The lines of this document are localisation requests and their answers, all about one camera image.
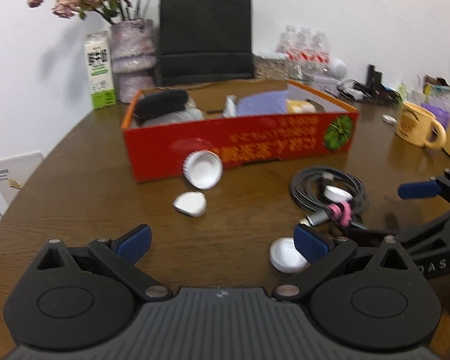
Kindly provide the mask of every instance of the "red cardboard box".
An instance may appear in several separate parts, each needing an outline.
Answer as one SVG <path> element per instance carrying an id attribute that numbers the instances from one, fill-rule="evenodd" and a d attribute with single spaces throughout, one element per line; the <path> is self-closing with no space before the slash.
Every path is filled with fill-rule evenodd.
<path id="1" fill-rule="evenodd" d="M 142 95 L 158 92 L 158 88 L 139 91 L 128 107 L 121 128 L 136 181 L 181 176 L 185 158 L 197 150 L 219 155 L 225 169 L 270 159 L 347 151 L 359 114 L 351 105 L 294 81 L 232 80 L 184 89 L 206 114 L 206 120 L 138 127 L 133 118 L 135 104 Z M 256 93 L 285 89 L 290 91 L 290 99 L 310 99 L 323 111 L 221 116 L 228 95 L 237 96 L 239 101 Z"/>

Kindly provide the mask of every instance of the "white bottle cap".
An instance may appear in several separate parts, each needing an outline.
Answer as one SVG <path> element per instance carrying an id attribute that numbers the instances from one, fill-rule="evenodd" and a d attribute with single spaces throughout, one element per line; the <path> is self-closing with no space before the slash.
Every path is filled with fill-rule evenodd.
<path id="1" fill-rule="evenodd" d="M 327 199 L 330 199 L 335 203 L 348 202 L 353 199 L 353 196 L 350 193 L 333 185 L 327 185 L 323 194 Z"/>
<path id="2" fill-rule="evenodd" d="M 180 212 L 198 218 L 205 214 L 207 199 L 201 192 L 185 192 L 175 199 L 173 205 Z"/>
<path id="3" fill-rule="evenodd" d="M 220 181 L 222 173 L 222 161 L 212 151 L 194 151 L 183 162 L 183 174 L 194 187 L 201 190 L 214 187 Z"/>
<path id="4" fill-rule="evenodd" d="M 280 238 L 270 246 L 270 262 L 284 274 L 300 272 L 308 264 L 305 257 L 295 249 L 295 244 L 291 237 Z"/>
<path id="5" fill-rule="evenodd" d="M 387 122 L 389 124 L 397 124 L 397 119 L 395 119 L 393 116 L 390 115 L 382 115 L 382 119 L 384 122 Z"/>

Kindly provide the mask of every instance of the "water bottle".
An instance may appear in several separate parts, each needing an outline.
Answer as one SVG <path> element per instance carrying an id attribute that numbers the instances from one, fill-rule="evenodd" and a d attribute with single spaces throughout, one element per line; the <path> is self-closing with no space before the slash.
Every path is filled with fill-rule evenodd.
<path id="1" fill-rule="evenodd" d="M 311 76 L 315 69 L 315 48 L 310 29 L 301 28 L 297 38 L 300 44 L 301 70 L 305 79 L 306 76 Z"/>
<path id="2" fill-rule="evenodd" d="M 316 71 L 319 74 L 323 74 L 324 69 L 330 62 L 330 46 L 323 31 L 317 31 L 314 40 Z"/>
<path id="3" fill-rule="evenodd" d="M 283 50 L 287 54 L 287 75 L 291 80 L 302 79 L 302 69 L 300 66 L 301 52 L 296 30 L 294 26 L 286 26 L 282 39 Z"/>
<path id="4" fill-rule="evenodd" d="M 292 46 L 295 39 L 295 27 L 285 26 L 285 31 L 280 34 L 276 53 L 286 53 Z"/>

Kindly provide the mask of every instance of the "blue gripper pad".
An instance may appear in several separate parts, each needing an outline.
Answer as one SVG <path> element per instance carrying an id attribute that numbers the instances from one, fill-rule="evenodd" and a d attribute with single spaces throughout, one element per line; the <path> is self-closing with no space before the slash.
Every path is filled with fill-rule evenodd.
<path id="1" fill-rule="evenodd" d="M 295 249 L 297 249 L 310 264 L 315 263 L 330 251 L 329 246 L 324 240 L 319 239 L 312 231 L 307 231 L 301 226 L 295 228 L 295 231 L 293 232 L 293 242 L 295 244 Z"/>
<path id="2" fill-rule="evenodd" d="M 152 246 L 152 229 L 147 225 L 138 226 L 117 241 L 119 244 L 115 252 L 130 264 L 135 265 Z"/>
<path id="3" fill-rule="evenodd" d="M 435 181 L 402 184 L 397 193 L 401 199 L 423 199 L 437 196 L 442 189 Z"/>

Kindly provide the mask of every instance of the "coiled cable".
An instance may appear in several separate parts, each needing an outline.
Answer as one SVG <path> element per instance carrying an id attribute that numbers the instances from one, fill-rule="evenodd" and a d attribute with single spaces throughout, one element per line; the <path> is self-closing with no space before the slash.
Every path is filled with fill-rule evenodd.
<path id="1" fill-rule="evenodd" d="M 290 181 L 290 194 L 295 203 L 303 210 L 318 211 L 326 208 L 327 204 L 318 200 L 314 192 L 316 184 L 323 179 L 324 174 L 331 174 L 334 181 L 346 185 L 353 196 L 348 202 L 352 214 L 359 218 L 360 213 L 364 212 L 370 205 L 363 183 L 359 179 L 330 166 L 304 168 L 293 176 Z"/>

